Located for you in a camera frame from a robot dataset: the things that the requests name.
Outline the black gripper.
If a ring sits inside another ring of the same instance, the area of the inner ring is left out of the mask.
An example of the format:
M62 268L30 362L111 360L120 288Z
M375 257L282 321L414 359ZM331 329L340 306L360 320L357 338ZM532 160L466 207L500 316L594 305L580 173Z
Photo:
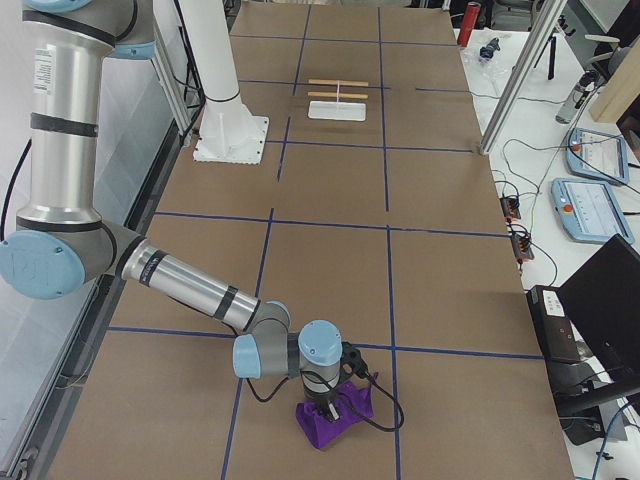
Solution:
M336 406L336 397L332 395L312 396L311 401L316 411L328 421L338 421L340 412Z

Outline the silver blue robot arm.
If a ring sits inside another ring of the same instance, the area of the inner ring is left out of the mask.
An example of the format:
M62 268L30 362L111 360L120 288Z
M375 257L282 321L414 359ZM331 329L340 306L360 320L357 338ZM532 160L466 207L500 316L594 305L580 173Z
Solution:
M287 309L263 302L102 218L93 204L102 66L108 57L150 59L156 35L149 1L26 1L34 35L30 198L1 243L1 274L21 294L59 299L111 275L161 291L236 328L240 378L300 378L329 421L337 405L343 345L315 320L292 333Z

